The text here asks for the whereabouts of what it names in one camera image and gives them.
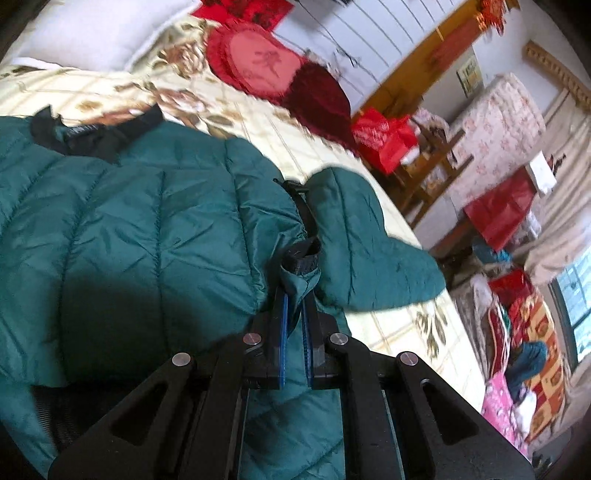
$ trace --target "pink blanket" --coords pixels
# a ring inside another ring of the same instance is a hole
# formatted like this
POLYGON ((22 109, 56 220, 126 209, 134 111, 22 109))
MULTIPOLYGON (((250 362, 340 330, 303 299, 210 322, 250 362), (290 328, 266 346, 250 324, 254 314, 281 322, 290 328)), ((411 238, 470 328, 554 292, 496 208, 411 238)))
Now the pink blanket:
POLYGON ((486 384, 482 416, 525 457, 528 445, 519 431, 505 373, 498 372, 486 384))

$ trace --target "black mount clamp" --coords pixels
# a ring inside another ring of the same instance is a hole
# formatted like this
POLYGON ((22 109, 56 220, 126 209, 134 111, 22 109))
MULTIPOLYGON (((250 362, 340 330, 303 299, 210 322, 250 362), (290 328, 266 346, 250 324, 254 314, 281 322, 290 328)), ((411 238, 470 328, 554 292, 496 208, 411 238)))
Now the black mount clamp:
MULTIPOLYGON (((177 353, 52 464, 49 480, 238 480, 250 390, 281 388, 288 296, 245 335, 177 353)), ((315 390, 341 392, 347 480, 533 480, 529 462, 412 352, 371 352, 301 308, 315 390)))

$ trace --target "jacket sleeve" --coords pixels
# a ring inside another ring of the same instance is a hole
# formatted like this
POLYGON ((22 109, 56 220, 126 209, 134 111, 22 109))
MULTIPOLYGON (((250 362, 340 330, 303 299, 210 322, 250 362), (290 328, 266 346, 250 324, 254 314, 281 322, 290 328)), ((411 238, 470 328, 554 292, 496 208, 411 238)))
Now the jacket sleeve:
POLYGON ((327 168, 306 183, 322 242, 320 301, 351 311, 432 300, 444 277, 427 252, 388 237, 375 192, 360 175, 327 168))

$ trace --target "white pillow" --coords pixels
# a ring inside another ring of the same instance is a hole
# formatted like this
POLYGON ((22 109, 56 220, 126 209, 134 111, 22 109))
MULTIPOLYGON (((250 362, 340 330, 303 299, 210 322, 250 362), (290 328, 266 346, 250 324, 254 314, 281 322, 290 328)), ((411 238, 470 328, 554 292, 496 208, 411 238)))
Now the white pillow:
POLYGON ((10 63, 128 72, 166 28, 200 5, 200 0, 67 0, 41 12, 10 63))
POLYGON ((530 434, 531 421, 534 418, 537 404, 537 395, 531 390, 528 390, 521 404, 515 407, 515 420, 517 421, 519 431, 524 437, 530 434))

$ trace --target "red gift bag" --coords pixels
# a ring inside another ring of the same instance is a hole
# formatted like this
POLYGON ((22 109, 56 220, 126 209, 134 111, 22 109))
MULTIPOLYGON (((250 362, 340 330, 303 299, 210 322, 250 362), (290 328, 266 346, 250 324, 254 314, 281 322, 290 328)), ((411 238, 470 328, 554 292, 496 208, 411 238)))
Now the red gift bag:
POLYGON ((353 125, 359 152, 385 175, 391 174, 408 151, 418 145, 410 116, 386 119, 375 108, 368 109, 353 125))
POLYGON ((525 167, 464 207, 466 216, 495 252, 505 248, 530 211, 536 189, 525 167))

